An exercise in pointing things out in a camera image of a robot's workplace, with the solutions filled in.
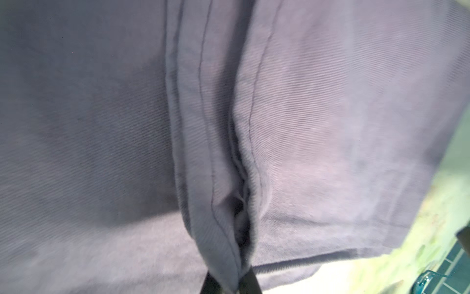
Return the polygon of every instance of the garment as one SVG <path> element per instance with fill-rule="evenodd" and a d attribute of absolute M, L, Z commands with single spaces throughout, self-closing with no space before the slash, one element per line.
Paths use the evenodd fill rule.
<path fill-rule="evenodd" d="M 0 290 L 263 289 L 399 247 L 470 97 L 454 1 L 6 1 Z"/>

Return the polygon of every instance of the stitched seam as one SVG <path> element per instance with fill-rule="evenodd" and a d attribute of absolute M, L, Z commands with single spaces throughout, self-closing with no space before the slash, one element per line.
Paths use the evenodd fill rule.
<path fill-rule="evenodd" d="M 263 183 L 261 181 L 261 173 L 259 171 L 258 163 L 255 159 L 255 154 L 253 152 L 253 139 L 252 139 L 252 133 L 251 133 L 251 117 L 253 116 L 254 96 L 255 96 L 256 89 L 257 89 L 257 85 L 258 85 L 259 73 L 261 72 L 261 65 L 262 65 L 262 63 L 265 59 L 267 48 L 269 46 L 269 42 L 271 41 L 271 39 L 274 35 L 274 25 L 277 22 L 277 17 L 279 15 L 279 11 L 281 10 L 281 6 L 282 6 L 283 2 L 284 2 L 284 0 L 281 0 L 281 2 L 279 3 L 279 6 L 276 9 L 276 13 L 275 13 L 274 18 L 273 18 L 273 23 L 271 24 L 271 29 L 270 29 L 270 32 L 269 32 L 269 37 L 267 38 L 266 45 L 263 49 L 263 53 L 261 54 L 261 60 L 258 64 L 258 68 L 256 70 L 255 81 L 253 82 L 253 93 L 251 94 L 250 116 L 248 117 L 248 138 L 250 140 L 250 153 L 251 153 L 251 158 L 253 158 L 253 163 L 255 165 L 256 172 L 258 173 L 259 188 L 261 189 L 261 200 L 259 202 L 258 210 L 261 207 L 261 201 L 263 200 L 263 194 L 264 193 L 263 193 Z"/>
<path fill-rule="evenodd" d="M 232 244 L 230 243 L 229 241 L 229 238 L 228 238 L 228 235 L 227 233 L 223 230 L 222 226 L 220 225 L 219 223 L 219 220 L 217 219 L 217 217 L 215 217 L 215 213 L 214 213 L 214 208 L 213 208 L 213 205 L 214 205 L 214 195 L 215 195 L 215 185 L 214 185 L 214 178 L 215 178 L 215 174 L 214 174 L 214 162 L 213 162 L 213 156 L 212 156 L 212 144 L 211 144 L 211 141 L 210 141 L 210 138 L 209 138 L 209 123 L 207 122 L 207 118 L 206 118 L 206 115 L 205 115 L 205 104 L 204 104 L 204 98 L 203 98 L 203 91 L 202 91 L 202 82 L 201 82 L 201 68 L 202 68 L 202 64 L 203 64 L 203 52 L 204 52 L 204 43 L 205 43 L 205 38 L 206 38 L 206 34 L 207 34 L 207 29 L 209 27 L 209 19 L 211 17 L 211 11 L 212 11 L 212 2 L 213 0 L 211 0 L 211 2 L 209 3 L 209 9 L 208 9 L 208 12 L 207 12 L 207 19 L 206 19 L 206 23 L 205 23 L 205 26 L 204 26 L 204 32 L 203 32 L 203 41 L 201 43 L 201 54 L 199 56 L 199 69 L 198 69 L 198 80 L 199 80 L 199 95 L 200 95 L 200 98 L 201 98 L 201 105 L 202 105 L 202 115 L 203 115 L 203 120 L 204 120 L 204 127 L 205 127 L 205 133 L 206 133 L 206 139 L 207 139 L 207 145 L 208 145 L 208 149 L 209 149 L 209 155 L 210 155 L 210 161 L 211 161 L 211 181 L 212 181 L 212 197 L 211 197 L 211 213 L 212 213 L 212 217 L 213 219 L 215 220 L 216 224 L 218 225 L 218 227 L 220 228 L 220 230 L 222 231 L 222 233 L 224 234 L 225 238 L 227 239 L 228 241 L 228 244 L 230 246 L 230 249 L 232 251 L 232 256 L 233 256 L 233 259 L 234 259 L 234 262 L 235 262 L 235 265 L 237 267 L 237 279 L 240 280 L 240 266 L 238 265 L 238 263 L 236 262 L 236 257 L 235 257 L 235 251 L 232 247 Z"/>

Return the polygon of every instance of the gray fabric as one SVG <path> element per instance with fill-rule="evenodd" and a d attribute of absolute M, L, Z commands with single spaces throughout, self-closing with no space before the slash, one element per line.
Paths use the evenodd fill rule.
<path fill-rule="evenodd" d="M 0 5 L 8 294 L 197 293 L 206 266 L 234 292 L 250 265 L 267 289 L 390 252 L 470 96 L 452 1 Z"/>

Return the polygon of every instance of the tiled floor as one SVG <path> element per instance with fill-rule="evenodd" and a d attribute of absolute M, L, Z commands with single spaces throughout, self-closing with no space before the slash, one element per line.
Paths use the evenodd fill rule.
<path fill-rule="evenodd" d="M 470 257 L 456 243 L 438 269 L 449 278 L 434 277 L 424 290 L 426 294 L 470 294 Z"/>

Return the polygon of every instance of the teal object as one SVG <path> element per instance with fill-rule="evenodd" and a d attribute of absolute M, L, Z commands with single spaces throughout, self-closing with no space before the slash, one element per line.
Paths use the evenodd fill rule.
<path fill-rule="evenodd" d="M 419 275 L 419 277 L 416 279 L 416 282 L 413 286 L 413 290 L 411 291 L 411 293 L 412 294 L 423 294 L 424 289 L 426 288 L 428 283 L 432 280 L 432 278 L 435 277 L 435 276 L 440 276 L 440 277 L 444 277 L 444 278 L 449 277 L 449 276 L 440 274 L 440 273 L 435 272 L 435 271 L 427 270 L 424 273 L 422 273 L 421 275 Z"/>

